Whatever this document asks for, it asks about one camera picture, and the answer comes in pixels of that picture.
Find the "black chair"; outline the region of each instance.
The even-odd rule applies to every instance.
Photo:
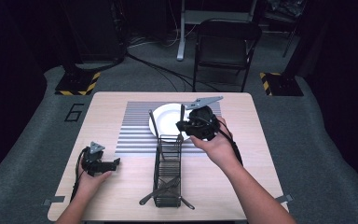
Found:
[[[293,37],[295,36],[298,24],[301,20],[306,5],[307,0],[302,0],[301,5],[299,6],[299,11],[296,14],[290,13],[289,10],[286,10],[287,13],[285,13],[285,6],[279,7],[281,10],[271,10],[268,0],[257,0],[252,22],[258,24],[261,20],[268,21],[269,23],[285,26],[290,31],[288,36],[289,41],[286,45],[286,49],[284,50],[283,58],[286,56],[287,50],[289,50],[289,47],[293,41]]]
[[[260,39],[261,29],[251,21],[211,19],[203,21],[197,33],[193,91],[199,66],[245,70],[241,91]]]

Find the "table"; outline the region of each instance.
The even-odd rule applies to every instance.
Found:
[[[209,19],[227,19],[250,21],[253,17],[255,4],[257,0],[252,0],[252,7],[250,12],[225,12],[225,11],[200,11],[200,10],[186,10],[185,1],[182,0],[181,5],[181,20],[180,20],[180,41],[178,54],[176,60],[181,62],[185,57],[185,24],[200,24],[202,21]]]
[[[182,156],[182,195],[196,209],[182,204],[179,208],[157,208],[153,200],[139,201],[152,191],[155,153],[116,152],[120,129],[128,102],[193,102],[196,98],[222,95],[221,114],[240,149],[245,168],[273,196],[282,196],[265,136],[252,96],[226,92],[97,92],[79,131],[72,154],[63,172],[48,219],[56,220],[69,204],[75,183],[76,160],[91,141],[106,147],[103,161],[121,158],[117,170],[101,186],[89,203],[84,220],[115,221],[187,221],[244,220],[246,216],[226,176],[209,158],[199,153]]]

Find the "gray striped mat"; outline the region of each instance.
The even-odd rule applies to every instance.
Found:
[[[190,102],[127,102],[126,112],[117,142],[116,153],[156,153],[157,137],[149,128],[149,110],[166,104],[190,104]],[[219,102],[209,105],[216,116],[221,116]],[[190,139],[182,145],[182,153],[203,153],[194,147]]]

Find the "dark background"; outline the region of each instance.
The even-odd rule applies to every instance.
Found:
[[[92,2],[110,6],[113,1]],[[131,1],[125,2],[129,8],[129,20],[126,21],[126,25],[136,24],[140,19],[150,19],[150,23],[156,24],[153,20],[157,18],[161,21],[159,26],[155,26],[157,30],[148,28],[145,32],[157,35],[158,38],[164,38],[164,33],[173,29],[171,12],[166,1],[158,1],[160,4],[154,2],[149,5],[150,8],[142,5],[143,13],[157,12],[158,17],[137,14],[134,12],[139,11],[139,5],[135,4],[137,1],[133,1],[133,7]],[[189,2],[192,2],[188,5],[189,8],[200,9],[201,1]],[[224,10],[250,8],[250,3],[243,1],[208,2],[211,2],[208,4],[209,7]],[[71,1],[59,0],[0,0],[0,162],[15,144],[43,99],[47,85],[44,73],[52,67],[61,65],[62,60],[83,63],[85,59],[90,58],[85,58],[84,51],[78,45],[76,36],[82,35],[82,32],[74,32],[71,29],[74,27],[71,22],[76,22],[68,20],[71,17],[68,13],[72,9],[63,7],[79,7],[89,3],[87,0],[78,1],[78,5]],[[180,1],[175,0],[171,3],[174,16],[179,19]],[[330,12],[329,26],[322,41],[322,50],[316,55],[317,63],[314,69],[307,73],[306,80],[321,107],[325,129],[343,158],[358,172],[358,1],[343,0],[330,3],[327,5]],[[100,25],[109,24],[115,22],[106,21]],[[90,22],[83,25],[88,27],[97,24]],[[110,45],[103,47],[114,49],[123,37],[117,33],[115,25],[103,31],[114,35],[116,39],[112,42],[103,39],[95,42],[95,46],[87,53],[96,52],[92,53],[91,59],[97,61],[117,57],[117,52],[99,52],[98,49],[102,43]]]

